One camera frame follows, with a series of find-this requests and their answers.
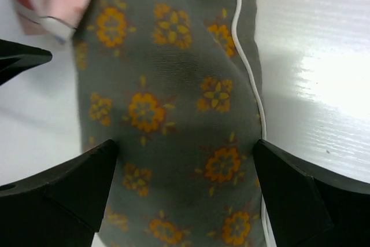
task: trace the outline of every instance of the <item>white surface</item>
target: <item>white surface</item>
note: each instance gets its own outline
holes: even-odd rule
[[[79,154],[71,54],[42,38],[22,36],[8,7],[8,0],[0,0],[6,21],[0,38],[53,49],[55,56],[0,87],[0,184]],[[369,21],[370,0],[258,0],[268,140],[366,182]]]

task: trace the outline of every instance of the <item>white strip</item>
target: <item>white strip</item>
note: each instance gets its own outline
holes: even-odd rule
[[[247,57],[245,56],[245,53],[243,51],[243,48],[239,42],[238,39],[238,32],[237,32],[237,27],[238,27],[238,21],[239,21],[239,16],[241,15],[241,10],[242,10],[242,0],[236,0],[236,9],[235,9],[235,14],[234,18],[232,20],[231,24],[231,35],[235,43],[236,50],[238,51],[240,58],[242,59],[250,80],[250,84],[253,90],[253,94],[256,98],[258,110],[260,111],[260,119],[261,119],[261,128],[262,128],[262,139],[266,140],[266,119],[265,119],[265,112],[264,112],[264,107],[262,105],[261,97],[258,93],[257,86],[256,86],[256,81],[254,80],[253,76],[253,71],[252,68],[250,67],[250,64],[248,62]],[[269,236],[269,229],[267,228],[267,209],[265,205],[265,201],[262,197],[262,206],[261,206],[261,220],[262,220],[262,227],[264,229],[264,235],[265,235],[265,240],[266,240],[266,246],[271,247],[270,243],[270,236]]]

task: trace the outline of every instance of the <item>gray fabric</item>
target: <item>gray fabric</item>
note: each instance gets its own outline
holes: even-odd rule
[[[261,88],[256,0],[239,38]],[[258,109],[231,39],[236,0],[92,0],[74,37],[84,148],[120,157],[107,246],[265,246]]]

